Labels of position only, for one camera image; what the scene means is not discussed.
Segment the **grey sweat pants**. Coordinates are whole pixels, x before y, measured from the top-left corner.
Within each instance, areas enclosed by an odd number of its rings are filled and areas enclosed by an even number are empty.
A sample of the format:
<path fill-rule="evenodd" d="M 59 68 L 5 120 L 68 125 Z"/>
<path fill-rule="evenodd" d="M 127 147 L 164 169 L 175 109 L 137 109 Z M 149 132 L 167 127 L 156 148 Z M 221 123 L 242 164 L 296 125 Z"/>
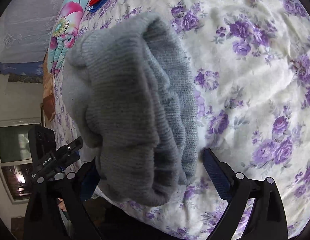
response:
<path fill-rule="evenodd" d="M 161 206 L 196 173 L 197 107 L 178 35 L 145 12 L 77 39 L 62 99 L 111 200 Z"/>

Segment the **white lace curtain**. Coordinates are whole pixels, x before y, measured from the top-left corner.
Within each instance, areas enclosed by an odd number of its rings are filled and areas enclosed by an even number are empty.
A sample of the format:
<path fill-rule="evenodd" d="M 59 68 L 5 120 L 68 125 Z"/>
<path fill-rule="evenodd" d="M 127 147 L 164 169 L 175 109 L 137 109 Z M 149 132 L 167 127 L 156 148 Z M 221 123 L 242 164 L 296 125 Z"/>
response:
<path fill-rule="evenodd" d="M 64 0 L 12 0 L 0 17 L 0 62 L 44 58 Z"/>

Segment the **floral pink teal pillow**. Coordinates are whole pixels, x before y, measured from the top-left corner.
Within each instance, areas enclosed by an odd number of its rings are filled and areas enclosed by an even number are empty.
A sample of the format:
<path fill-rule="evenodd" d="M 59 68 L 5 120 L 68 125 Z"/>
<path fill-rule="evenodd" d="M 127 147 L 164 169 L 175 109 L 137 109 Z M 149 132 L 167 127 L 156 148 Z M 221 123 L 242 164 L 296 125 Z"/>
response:
<path fill-rule="evenodd" d="M 88 0 L 64 0 L 52 29 L 47 70 L 59 72 L 67 51 L 74 45 Z"/>

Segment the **wooden headboard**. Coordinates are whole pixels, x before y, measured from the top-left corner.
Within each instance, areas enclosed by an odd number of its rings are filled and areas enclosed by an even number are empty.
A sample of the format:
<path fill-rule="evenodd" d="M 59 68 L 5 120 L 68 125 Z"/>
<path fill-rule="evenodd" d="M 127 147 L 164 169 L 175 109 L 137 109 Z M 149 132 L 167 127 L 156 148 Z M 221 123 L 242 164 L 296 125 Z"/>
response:
<path fill-rule="evenodd" d="M 52 121 L 56 115 L 56 103 L 54 98 L 53 74 L 48 71 L 47 53 L 43 61 L 43 110 L 48 119 Z"/>

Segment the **purple floral bed sheet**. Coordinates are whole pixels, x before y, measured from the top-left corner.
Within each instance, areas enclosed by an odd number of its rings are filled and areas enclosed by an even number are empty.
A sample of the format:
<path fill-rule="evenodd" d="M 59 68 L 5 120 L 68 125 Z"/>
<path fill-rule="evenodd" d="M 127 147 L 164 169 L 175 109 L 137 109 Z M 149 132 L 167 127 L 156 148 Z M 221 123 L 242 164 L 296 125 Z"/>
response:
<path fill-rule="evenodd" d="M 108 0 L 77 37 L 157 12 L 191 65 L 199 147 L 275 179 L 288 236 L 310 219 L 310 16 L 299 0 Z"/>

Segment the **dark framed window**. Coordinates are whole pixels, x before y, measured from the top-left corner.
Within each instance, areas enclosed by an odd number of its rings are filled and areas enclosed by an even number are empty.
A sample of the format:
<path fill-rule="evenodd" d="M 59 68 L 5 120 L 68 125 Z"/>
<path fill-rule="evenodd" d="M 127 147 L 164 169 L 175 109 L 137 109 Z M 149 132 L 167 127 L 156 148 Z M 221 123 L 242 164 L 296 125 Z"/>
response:
<path fill-rule="evenodd" d="M 39 118 L 0 121 L 0 178 L 12 204 L 26 203 L 26 173 L 31 168 L 28 131 L 40 125 Z"/>

